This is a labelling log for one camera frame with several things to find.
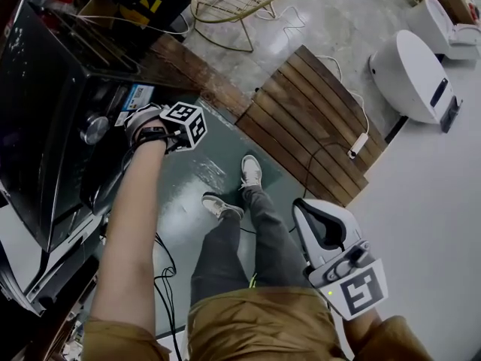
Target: wooden floor mat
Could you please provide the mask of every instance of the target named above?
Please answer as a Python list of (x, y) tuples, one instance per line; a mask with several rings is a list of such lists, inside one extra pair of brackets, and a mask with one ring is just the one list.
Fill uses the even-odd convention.
[(228, 121), (235, 123), (249, 108), (251, 101), (248, 97), (172, 36), (162, 35), (152, 49), (163, 61), (190, 80), (201, 97)]
[(386, 148), (370, 122), (355, 159), (347, 151), (367, 124), (362, 108), (305, 46), (257, 91), (237, 126), (316, 197), (346, 206), (368, 184), (364, 173)]

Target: white robot vacuum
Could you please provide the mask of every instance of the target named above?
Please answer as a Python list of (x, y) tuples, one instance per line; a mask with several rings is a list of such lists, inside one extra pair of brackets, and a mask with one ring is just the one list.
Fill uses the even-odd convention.
[(481, 29), (454, 25), (438, 0), (423, 0), (407, 12), (406, 21), (434, 53), (449, 59), (481, 59)]
[(402, 30), (369, 59), (374, 82), (400, 114), (448, 132), (459, 103), (441, 63), (424, 41)]

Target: white sneaker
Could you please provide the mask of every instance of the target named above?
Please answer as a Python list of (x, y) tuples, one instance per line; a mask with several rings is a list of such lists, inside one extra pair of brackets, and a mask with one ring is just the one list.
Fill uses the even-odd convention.
[(233, 210), (238, 213), (241, 220), (244, 217), (244, 210), (242, 208), (224, 202), (214, 193), (205, 193), (202, 196), (202, 204), (208, 211), (214, 214), (217, 219), (219, 219), (222, 213), (227, 210)]
[(242, 186), (241, 189), (250, 186), (261, 186), (262, 169), (257, 159), (252, 155), (246, 155), (242, 159)]

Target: white floor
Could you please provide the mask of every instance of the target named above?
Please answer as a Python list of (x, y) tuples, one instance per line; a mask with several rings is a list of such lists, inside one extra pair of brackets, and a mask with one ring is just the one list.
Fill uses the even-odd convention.
[(436, 361), (463, 361), (481, 348), (481, 63), (444, 65), (464, 99), (451, 131), (407, 123), (348, 208), (383, 258), (382, 316), (405, 316)]

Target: metal knob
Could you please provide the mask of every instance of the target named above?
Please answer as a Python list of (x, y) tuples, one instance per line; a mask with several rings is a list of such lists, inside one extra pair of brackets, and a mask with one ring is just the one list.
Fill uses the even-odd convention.
[(80, 130), (80, 137), (88, 145), (94, 145), (100, 142), (110, 128), (110, 124), (106, 117), (99, 114), (90, 114)]

